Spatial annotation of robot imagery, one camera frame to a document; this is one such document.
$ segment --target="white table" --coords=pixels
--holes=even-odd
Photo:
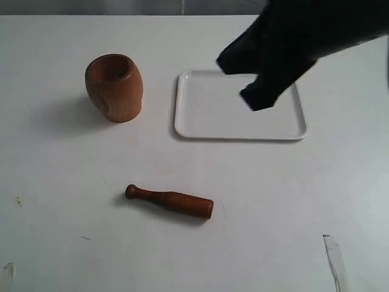
[[[386,38],[298,82],[300,142],[172,132],[178,74],[216,68],[253,20],[0,17],[0,265],[17,265],[14,291],[335,291],[322,234],[340,245],[353,291],[388,291]],[[140,116],[123,124],[84,88],[88,63],[114,52],[145,85]],[[213,217],[127,203],[129,183],[212,198]]]

